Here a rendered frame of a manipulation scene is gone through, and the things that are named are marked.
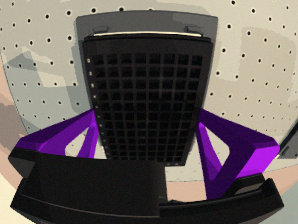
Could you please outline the black well plate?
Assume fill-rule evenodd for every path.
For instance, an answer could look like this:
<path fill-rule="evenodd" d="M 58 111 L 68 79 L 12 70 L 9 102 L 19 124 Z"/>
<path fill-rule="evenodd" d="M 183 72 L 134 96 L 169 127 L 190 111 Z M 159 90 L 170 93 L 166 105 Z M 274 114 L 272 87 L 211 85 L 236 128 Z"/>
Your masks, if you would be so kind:
<path fill-rule="evenodd" d="M 213 44 L 208 37 L 166 33 L 84 38 L 87 80 L 106 159 L 185 166 Z"/>

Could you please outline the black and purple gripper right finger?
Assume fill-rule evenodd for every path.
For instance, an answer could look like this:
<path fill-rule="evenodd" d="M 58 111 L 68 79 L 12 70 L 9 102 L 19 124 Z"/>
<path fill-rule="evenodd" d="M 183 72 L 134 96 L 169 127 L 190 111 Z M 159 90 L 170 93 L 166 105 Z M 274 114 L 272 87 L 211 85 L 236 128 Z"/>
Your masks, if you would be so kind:
<path fill-rule="evenodd" d="M 229 147 L 229 155 L 223 166 L 205 127 Z M 238 178 L 263 173 L 280 150 L 274 138 L 202 108 L 195 133 L 206 199 L 221 197 Z"/>

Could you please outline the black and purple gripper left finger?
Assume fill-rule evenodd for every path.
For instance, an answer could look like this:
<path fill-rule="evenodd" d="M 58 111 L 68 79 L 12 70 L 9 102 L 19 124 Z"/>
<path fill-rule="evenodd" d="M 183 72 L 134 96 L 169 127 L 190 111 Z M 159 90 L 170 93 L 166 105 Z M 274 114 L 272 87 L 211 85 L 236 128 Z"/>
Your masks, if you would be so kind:
<path fill-rule="evenodd" d="M 15 147 L 66 156 L 66 146 L 87 128 L 87 134 L 77 157 L 94 158 L 99 130 L 93 108 L 26 135 L 19 139 Z"/>

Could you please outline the beige perforated base plate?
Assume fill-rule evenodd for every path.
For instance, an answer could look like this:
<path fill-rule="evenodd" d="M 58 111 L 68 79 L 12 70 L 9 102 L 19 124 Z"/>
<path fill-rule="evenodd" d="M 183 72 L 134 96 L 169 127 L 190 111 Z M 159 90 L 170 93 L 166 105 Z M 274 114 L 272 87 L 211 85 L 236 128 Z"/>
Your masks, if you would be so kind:
<path fill-rule="evenodd" d="M 91 109 L 76 18 L 126 10 L 217 16 L 204 109 L 278 145 L 298 122 L 298 0 L 0 0 L 0 59 L 27 135 Z"/>

